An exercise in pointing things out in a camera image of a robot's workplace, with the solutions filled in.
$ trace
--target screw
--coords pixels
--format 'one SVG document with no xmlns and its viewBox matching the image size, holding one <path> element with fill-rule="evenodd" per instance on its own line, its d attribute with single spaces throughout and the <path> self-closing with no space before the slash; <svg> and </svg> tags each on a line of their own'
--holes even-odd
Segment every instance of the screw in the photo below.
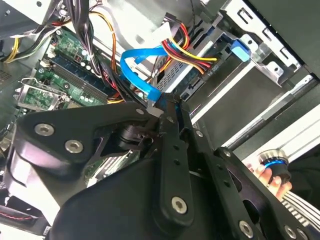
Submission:
<svg viewBox="0 0 320 240">
<path fill-rule="evenodd" d="M 285 230 L 286 234 L 289 235 L 290 238 L 292 238 L 292 239 L 296 239 L 297 238 L 296 233 L 288 225 L 284 226 L 284 230 Z"/>
<path fill-rule="evenodd" d="M 197 134 L 200 138 L 202 138 L 202 137 L 204 136 L 204 134 L 203 134 L 202 132 L 200 132 L 199 130 L 196 131 L 196 134 Z"/>
<path fill-rule="evenodd" d="M 246 221 L 241 220 L 239 222 L 239 228 L 241 232 L 243 232 L 243 234 L 246 235 L 249 239 L 252 239 L 254 237 L 254 231 L 252 231 L 252 228 Z"/>
<path fill-rule="evenodd" d="M 68 140 L 64 144 L 65 149 L 72 154 L 79 154 L 84 150 L 84 146 L 77 140 Z"/>
<path fill-rule="evenodd" d="M 171 199 L 171 205 L 178 214 L 185 214 L 187 212 L 186 202 L 178 196 L 174 196 Z"/>
<path fill-rule="evenodd" d="M 297 228 L 296 230 L 298 231 L 298 233 L 301 235 L 301 237 L 302 237 L 304 240 L 308 240 L 308 237 L 307 237 L 307 235 L 305 234 L 304 231 L 302 231 L 300 228 Z"/>
<path fill-rule="evenodd" d="M 46 124 L 46 123 L 40 123 L 34 127 L 34 131 L 36 134 L 39 134 L 41 136 L 51 136 L 54 134 L 55 129 L 53 126 Z"/>
<path fill-rule="evenodd" d="M 136 109 L 136 112 L 137 112 L 138 114 L 141 114 L 141 115 L 145 114 L 145 112 L 144 112 L 143 110 L 141 110 L 140 108 L 137 108 L 137 109 Z"/>
<path fill-rule="evenodd" d="M 172 117 L 170 117 L 170 116 L 168 116 L 166 119 L 172 124 L 175 123 L 174 119 Z"/>
<path fill-rule="evenodd" d="M 225 154 L 227 157 L 231 157 L 231 153 L 228 152 L 227 150 L 224 149 L 223 152 L 224 152 L 224 154 Z"/>
</svg>

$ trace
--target finger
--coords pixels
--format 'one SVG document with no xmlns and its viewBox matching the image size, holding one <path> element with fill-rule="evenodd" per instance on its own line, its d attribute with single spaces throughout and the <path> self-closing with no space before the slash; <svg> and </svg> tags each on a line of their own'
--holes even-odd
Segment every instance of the finger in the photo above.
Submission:
<svg viewBox="0 0 320 240">
<path fill-rule="evenodd" d="M 268 189 L 270 190 L 270 192 L 273 194 L 273 195 L 277 195 L 277 192 L 279 191 L 280 189 L 280 186 L 281 186 L 281 177 L 279 176 L 275 176 L 272 180 L 272 182 L 270 183 Z"/>
<path fill-rule="evenodd" d="M 264 165 L 259 165 L 258 168 L 254 171 L 254 175 L 259 178 L 260 175 L 265 171 L 266 167 Z"/>
<path fill-rule="evenodd" d="M 259 180 L 260 182 L 267 186 L 270 179 L 271 179 L 271 176 L 272 176 L 272 170 L 270 168 L 267 168 L 266 170 L 264 170 L 264 172 L 259 176 Z"/>
<path fill-rule="evenodd" d="M 250 172 L 254 172 L 254 169 L 252 168 L 252 165 L 250 163 L 247 163 L 245 166 L 250 170 Z"/>
<path fill-rule="evenodd" d="M 287 182 L 286 184 L 283 184 L 280 188 L 279 191 L 276 193 L 276 198 L 282 201 L 282 198 L 284 195 L 292 189 L 292 184 L 291 182 Z"/>
</svg>

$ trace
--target wire bundle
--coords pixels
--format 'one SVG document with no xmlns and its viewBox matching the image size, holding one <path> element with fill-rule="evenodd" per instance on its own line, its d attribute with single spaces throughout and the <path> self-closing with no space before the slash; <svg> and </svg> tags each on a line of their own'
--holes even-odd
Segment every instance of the wire bundle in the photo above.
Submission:
<svg viewBox="0 0 320 240">
<path fill-rule="evenodd" d="M 89 19 L 89 1 L 88 0 L 64 0 L 68 10 L 70 20 L 72 21 L 75 33 L 88 53 L 91 66 L 97 76 L 101 76 L 99 63 L 94 55 L 94 27 Z"/>
<path fill-rule="evenodd" d="M 14 39 L 13 48 L 12 48 L 11 53 L 8 56 L 6 56 L 3 59 L 1 59 L 1 62 L 4 62 L 6 64 L 10 63 L 15 58 L 15 56 L 17 55 L 20 43 L 21 43 L 21 40 L 18 37 L 16 37 Z"/>
<path fill-rule="evenodd" d="M 44 44 L 44 42 L 50 37 L 51 34 L 53 34 L 56 30 L 58 29 L 58 27 L 46 27 L 45 29 L 42 30 L 42 32 L 39 34 L 38 38 L 36 39 L 36 41 L 25 51 L 22 51 L 18 54 L 15 54 L 13 56 L 13 58 L 11 58 L 11 60 L 7 59 L 4 60 L 2 59 L 1 61 L 4 60 L 5 63 L 12 63 L 16 60 L 20 60 L 20 59 L 24 59 L 27 57 L 30 57 L 31 55 L 33 55 L 36 51 L 38 51 L 40 49 L 40 47 Z"/>
<path fill-rule="evenodd" d="M 217 60 L 216 57 L 199 57 L 191 54 L 183 47 L 180 47 L 173 37 L 164 40 L 162 46 L 172 59 L 193 66 L 198 69 L 201 74 L 204 74 L 206 69 L 210 68 L 210 62 Z"/>
<path fill-rule="evenodd" d="M 182 31 L 182 33 L 183 33 L 183 34 L 181 34 L 181 35 L 184 37 L 184 43 L 183 43 L 182 48 L 185 50 L 185 49 L 187 49 L 187 48 L 189 47 L 189 45 L 190 45 L 190 38 L 189 38 L 189 35 L 188 35 L 187 28 L 186 28 L 186 26 L 185 26 L 183 23 L 180 24 L 179 31 Z M 172 59 L 173 59 L 173 58 L 172 58 L 171 56 L 169 56 L 169 57 L 167 58 L 167 60 L 165 61 L 165 63 L 163 64 L 163 66 L 160 67 L 160 69 L 159 69 L 158 72 L 161 73 L 162 71 L 164 71 L 164 70 L 170 65 L 170 63 L 172 62 Z"/>
</svg>

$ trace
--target red wire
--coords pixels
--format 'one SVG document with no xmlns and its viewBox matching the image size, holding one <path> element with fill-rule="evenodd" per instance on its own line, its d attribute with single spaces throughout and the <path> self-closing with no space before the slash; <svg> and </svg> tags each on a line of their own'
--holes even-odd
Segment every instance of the red wire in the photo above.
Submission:
<svg viewBox="0 0 320 240">
<path fill-rule="evenodd" d="M 28 219 L 33 219 L 33 217 L 31 216 L 28 216 L 28 217 L 16 217 L 16 216 L 11 216 L 11 215 L 8 215 L 4 212 L 0 212 L 0 215 L 2 216 L 5 216 L 6 218 L 8 219 L 14 219 L 14 220 L 28 220 Z"/>
<path fill-rule="evenodd" d="M 181 55 L 179 55 L 179 53 L 178 53 L 175 49 L 173 49 L 173 48 L 171 48 L 171 47 L 169 46 L 167 40 L 164 40 L 164 41 L 163 41 L 163 44 L 166 46 L 167 49 L 170 50 L 170 52 L 172 53 L 172 55 L 174 55 L 174 56 L 177 57 L 177 58 L 183 59 L 183 58 L 181 57 Z M 206 62 L 203 62 L 203 61 L 199 61 L 199 60 L 196 60 L 196 63 L 199 63 L 199 64 L 201 64 L 201 65 L 203 65 L 203 66 L 205 66 L 205 67 L 207 67 L 207 68 L 210 68 L 210 66 L 211 66 L 209 63 L 206 63 Z"/>
<path fill-rule="evenodd" d="M 181 23 L 180 26 L 181 26 L 182 31 L 184 32 L 184 35 L 185 35 L 186 40 L 187 40 L 187 45 L 186 45 L 186 47 L 184 49 L 187 49 L 189 47 L 189 44 L 190 44 L 190 38 L 189 38 L 189 35 L 188 35 L 188 31 L 187 31 L 186 26 L 183 23 Z"/>
</svg>

